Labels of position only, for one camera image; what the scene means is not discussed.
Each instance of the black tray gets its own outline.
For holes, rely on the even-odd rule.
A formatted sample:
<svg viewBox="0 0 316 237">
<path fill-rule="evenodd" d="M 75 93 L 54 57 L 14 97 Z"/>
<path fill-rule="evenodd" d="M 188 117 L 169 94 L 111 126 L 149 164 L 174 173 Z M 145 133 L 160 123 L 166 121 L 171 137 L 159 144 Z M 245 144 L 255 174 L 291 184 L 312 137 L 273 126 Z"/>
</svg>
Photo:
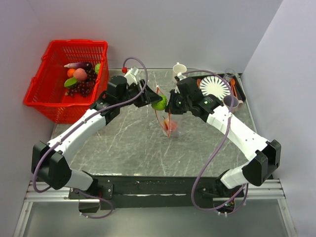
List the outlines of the black tray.
<svg viewBox="0 0 316 237">
<path fill-rule="evenodd" d="M 203 79 L 203 78 L 205 78 L 205 77 L 209 77 L 209 76 L 211 76 L 211 75 L 203 75 L 203 76 L 193 76 L 192 78 L 193 79 Z M 236 91 L 237 91 L 237 96 L 238 96 L 238 99 L 239 100 L 242 100 L 243 102 L 245 102 L 246 101 L 246 95 L 245 95 L 245 93 L 243 92 L 243 90 L 242 90 L 242 88 L 241 88 L 241 86 L 240 86 L 240 84 L 239 84 L 239 82 L 238 82 L 238 79 L 237 79 L 237 77 L 236 76 L 234 76 L 234 79 L 235 79 L 235 87 L 236 87 Z"/>
</svg>

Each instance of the white wall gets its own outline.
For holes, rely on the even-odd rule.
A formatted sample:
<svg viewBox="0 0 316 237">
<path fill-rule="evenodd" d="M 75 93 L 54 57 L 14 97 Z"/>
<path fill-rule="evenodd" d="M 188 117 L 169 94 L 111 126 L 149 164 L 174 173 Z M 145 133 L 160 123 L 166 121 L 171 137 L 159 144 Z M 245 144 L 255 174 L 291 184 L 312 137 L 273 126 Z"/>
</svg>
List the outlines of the white wall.
<svg viewBox="0 0 316 237">
<path fill-rule="evenodd" d="M 31 177 L 32 148 L 52 123 L 22 104 L 48 38 L 26 1 L 0 1 L 0 230 L 12 236 Z"/>
<path fill-rule="evenodd" d="M 315 9 L 284 0 L 242 77 L 259 132 L 282 144 L 277 175 L 302 237 L 316 235 Z"/>
<path fill-rule="evenodd" d="M 282 0 L 29 0 L 53 39 L 106 40 L 111 68 L 243 72 Z"/>
</svg>

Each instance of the marble tabletop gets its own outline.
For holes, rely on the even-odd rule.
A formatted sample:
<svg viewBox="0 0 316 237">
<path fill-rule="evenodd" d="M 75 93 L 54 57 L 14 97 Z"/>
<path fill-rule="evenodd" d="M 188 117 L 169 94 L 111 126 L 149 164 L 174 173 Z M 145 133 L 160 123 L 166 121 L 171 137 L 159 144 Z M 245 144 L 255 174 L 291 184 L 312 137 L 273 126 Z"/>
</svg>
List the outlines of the marble tabletop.
<svg viewBox="0 0 316 237">
<path fill-rule="evenodd" d="M 122 75 L 110 70 L 110 77 Z M 144 79 L 144 72 L 139 76 Z M 159 85 L 166 93 L 174 88 L 171 70 L 149 70 L 148 85 Z M 245 104 L 235 116 L 254 128 Z M 106 127 L 93 134 L 69 161 L 73 169 L 94 175 L 196 176 L 219 145 L 223 134 L 191 113 L 179 123 L 185 133 L 180 137 L 164 135 L 151 106 L 121 108 Z M 52 138 L 70 125 L 58 124 Z M 246 162 L 243 153 L 229 140 L 214 158 L 204 176 L 218 176 Z"/>
</svg>

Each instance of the red plastic crate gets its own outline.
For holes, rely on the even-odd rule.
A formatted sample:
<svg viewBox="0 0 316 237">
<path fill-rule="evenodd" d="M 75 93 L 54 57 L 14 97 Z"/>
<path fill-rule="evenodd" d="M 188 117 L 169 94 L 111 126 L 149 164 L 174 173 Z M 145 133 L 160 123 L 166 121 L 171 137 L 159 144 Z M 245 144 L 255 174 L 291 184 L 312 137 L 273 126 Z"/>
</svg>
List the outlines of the red plastic crate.
<svg viewBox="0 0 316 237">
<path fill-rule="evenodd" d="M 74 123 L 89 108 L 108 85 L 109 68 L 107 60 L 108 44 L 105 41 L 85 39 L 54 40 L 24 98 L 24 104 L 34 107 L 56 123 Z M 75 62 L 90 62 L 93 66 L 101 63 L 93 92 L 86 98 L 77 94 L 66 96 L 64 82 L 67 68 L 64 65 Z"/>
</svg>

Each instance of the bunch of grapes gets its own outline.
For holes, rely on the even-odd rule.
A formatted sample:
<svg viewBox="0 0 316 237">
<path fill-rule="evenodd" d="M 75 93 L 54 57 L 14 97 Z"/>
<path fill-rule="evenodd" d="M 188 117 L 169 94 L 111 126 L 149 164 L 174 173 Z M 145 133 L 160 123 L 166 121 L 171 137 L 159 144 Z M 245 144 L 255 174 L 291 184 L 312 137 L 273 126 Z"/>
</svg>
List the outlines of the bunch of grapes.
<svg viewBox="0 0 316 237">
<path fill-rule="evenodd" d="M 82 97 L 87 97 L 93 91 L 98 75 L 93 68 L 87 69 L 85 72 L 88 76 L 86 80 L 78 81 L 68 88 L 67 94 L 71 97 L 74 97 L 76 93 L 79 93 Z"/>
</svg>

